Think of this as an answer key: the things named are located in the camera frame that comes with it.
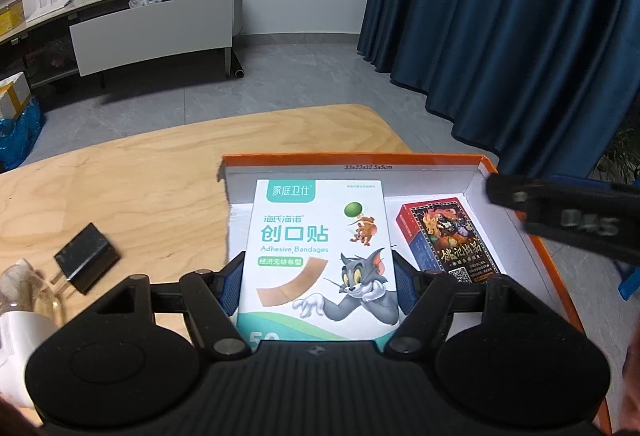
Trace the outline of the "adhesive bandage box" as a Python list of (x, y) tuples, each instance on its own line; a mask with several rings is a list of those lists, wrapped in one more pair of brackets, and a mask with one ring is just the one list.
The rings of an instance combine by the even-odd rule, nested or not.
[(383, 346), (402, 318), (381, 181), (257, 181), (235, 314), (251, 349)]

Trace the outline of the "red card deck box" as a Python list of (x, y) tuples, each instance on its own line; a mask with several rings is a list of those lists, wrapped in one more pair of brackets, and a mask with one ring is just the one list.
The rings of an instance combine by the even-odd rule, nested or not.
[(420, 270), (446, 272), (462, 283), (483, 283), (500, 273), (456, 197), (404, 204), (396, 221)]

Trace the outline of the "orange white cardboard tray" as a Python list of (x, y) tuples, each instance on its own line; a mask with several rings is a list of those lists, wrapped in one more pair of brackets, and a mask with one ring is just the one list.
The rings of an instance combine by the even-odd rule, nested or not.
[(611, 373), (532, 230), (561, 194), (477, 156), (228, 155), (228, 310), (261, 435), (594, 435)]

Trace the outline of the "black power adapter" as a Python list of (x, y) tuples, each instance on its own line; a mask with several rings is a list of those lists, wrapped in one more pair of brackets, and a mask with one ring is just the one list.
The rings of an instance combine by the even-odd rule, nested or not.
[(120, 260), (120, 254), (94, 223), (89, 222), (54, 255), (54, 260), (58, 273), (50, 279), (50, 284), (59, 293), (73, 286), (86, 295)]

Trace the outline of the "white mosquito repellent heater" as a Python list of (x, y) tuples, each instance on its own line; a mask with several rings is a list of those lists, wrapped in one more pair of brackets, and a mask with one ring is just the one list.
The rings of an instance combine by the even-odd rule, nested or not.
[(64, 308), (50, 284), (20, 259), (1, 274), (1, 395), (34, 408), (25, 371), (34, 351), (63, 325)]

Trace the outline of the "blue curtain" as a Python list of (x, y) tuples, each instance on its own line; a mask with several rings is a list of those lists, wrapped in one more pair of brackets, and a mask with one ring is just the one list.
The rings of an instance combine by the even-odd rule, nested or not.
[(639, 0), (368, 0), (358, 50), (503, 174), (586, 177), (639, 93)]

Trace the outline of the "blue plastic bag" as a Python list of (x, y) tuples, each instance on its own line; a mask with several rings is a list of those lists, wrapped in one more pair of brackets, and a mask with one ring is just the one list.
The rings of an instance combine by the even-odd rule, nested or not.
[(32, 98), (15, 119), (2, 119), (0, 133), (1, 171), (14, 169), (25, 162), (46, 123), (38, 101)]

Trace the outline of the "white tv cabinet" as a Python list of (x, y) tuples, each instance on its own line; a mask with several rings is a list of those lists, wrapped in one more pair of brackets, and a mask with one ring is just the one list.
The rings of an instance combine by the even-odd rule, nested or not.
[[(220, 50), (224, 75), (239, 78), (233, 46), (243, 0), (169, 0), (131, 9), (130, 0), (74, 0), (1, 37), (1, 70), (22, 70), (32, 88), (60, 79), (175, 55)], [(28, 63), (55, 40), (70, 44), (70, 64), (41, 72)]]

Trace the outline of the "white yellow cardboard box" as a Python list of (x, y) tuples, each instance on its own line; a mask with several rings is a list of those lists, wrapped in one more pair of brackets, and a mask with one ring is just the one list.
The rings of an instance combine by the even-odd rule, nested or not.
[(0, 81), (0, 118), (15, 119), (32, 99), (27, 78), (23, 72)]

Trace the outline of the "yellow box on cabinet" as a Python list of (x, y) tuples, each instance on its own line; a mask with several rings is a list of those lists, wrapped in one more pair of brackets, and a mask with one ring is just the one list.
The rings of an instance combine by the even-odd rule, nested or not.
[(0, 35), (11, 32), (25, 21), (23, 0), (14, 0), (0, 9)]

